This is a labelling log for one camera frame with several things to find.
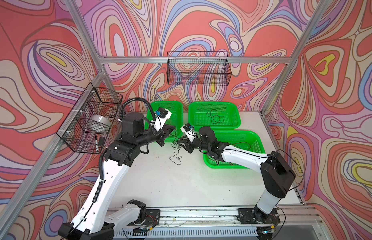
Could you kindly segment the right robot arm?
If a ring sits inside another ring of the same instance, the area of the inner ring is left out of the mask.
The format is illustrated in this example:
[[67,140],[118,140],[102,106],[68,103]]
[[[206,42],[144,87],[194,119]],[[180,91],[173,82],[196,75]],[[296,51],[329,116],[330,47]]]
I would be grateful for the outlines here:
[[220,142],[210,127],[202,127],[198,133],[190,124],[185,124],[180,129],[185,136],[177,143],[188,153],[198,149],[216,162],[237,164],[262,176],[264,192],[251,212],[239,213],[237,220],[242,224],[265,224],[276,205],[286,197],[296,178],[284,157],[276,151],[260,154]]

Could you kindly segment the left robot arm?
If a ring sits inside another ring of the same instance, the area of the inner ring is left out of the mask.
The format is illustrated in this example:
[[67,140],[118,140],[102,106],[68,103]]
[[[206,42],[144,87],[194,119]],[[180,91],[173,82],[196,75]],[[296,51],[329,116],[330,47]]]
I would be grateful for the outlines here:
[[140,154],[151,143],[164,146],[165,139],[175,130],[168,125],[171,111],[160,107],[153,110],[143,98],[132,98],[119,110],[121,132],[101,154],[98,163],[99,177],[86,202],[72,221],[63,223],[58,235],[63,240],[111,240],[115,233],[129,224],[153,227],[157,220],[146,213],[146,204],[130,200],[121,210],[108,215],[107,211],[122,179]]

